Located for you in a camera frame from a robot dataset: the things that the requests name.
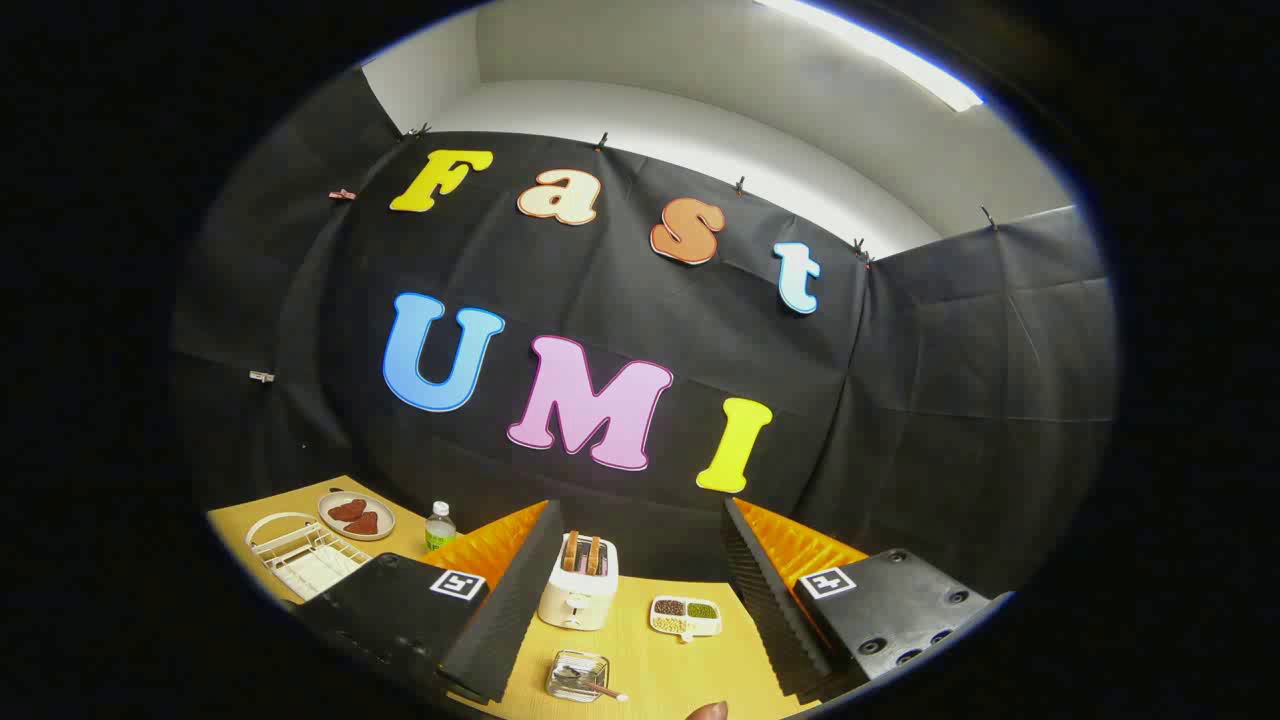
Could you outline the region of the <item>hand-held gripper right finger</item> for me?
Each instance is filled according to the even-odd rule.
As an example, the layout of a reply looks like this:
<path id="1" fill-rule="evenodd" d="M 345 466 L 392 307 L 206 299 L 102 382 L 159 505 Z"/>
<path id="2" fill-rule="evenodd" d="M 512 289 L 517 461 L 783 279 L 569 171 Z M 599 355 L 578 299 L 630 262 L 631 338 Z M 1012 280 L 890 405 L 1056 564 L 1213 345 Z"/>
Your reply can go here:
<path id="1" fill-rule="evenodd" d="M 730 575 L 786 696 L 828 703 L 902 675 L 979 626 L 991 598 L 901 548 L 863 553 L 730 497 Z"/>

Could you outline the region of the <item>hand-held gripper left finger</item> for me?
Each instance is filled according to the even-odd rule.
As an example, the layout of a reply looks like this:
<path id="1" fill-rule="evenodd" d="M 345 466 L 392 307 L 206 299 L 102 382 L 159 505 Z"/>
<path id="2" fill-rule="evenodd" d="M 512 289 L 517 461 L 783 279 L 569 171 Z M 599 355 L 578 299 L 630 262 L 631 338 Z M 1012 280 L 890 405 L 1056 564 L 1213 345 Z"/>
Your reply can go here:
<path id="1" fill-rule="evenodd" d="M 419 698 L 448 691 L 500 701 L 532 615 L 561 556 L 561 502 L 476 530 L 429 564 L 384 552 L 300 605 L 296 618 L 321 641 Z"/>

